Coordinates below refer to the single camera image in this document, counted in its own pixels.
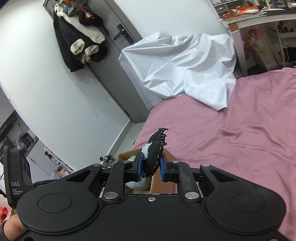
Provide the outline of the person's left hand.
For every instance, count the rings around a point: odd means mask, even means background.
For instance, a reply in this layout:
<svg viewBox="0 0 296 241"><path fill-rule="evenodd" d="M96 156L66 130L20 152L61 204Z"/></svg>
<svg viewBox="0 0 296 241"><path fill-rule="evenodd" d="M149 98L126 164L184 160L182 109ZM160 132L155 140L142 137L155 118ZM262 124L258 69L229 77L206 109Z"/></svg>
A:
<svg viewBox="0 0 296 241"><path fill-rule="evenodd" d="M21 236L26 229L22 225L17 214L1 223L1 240L13 241Z"/></svg>

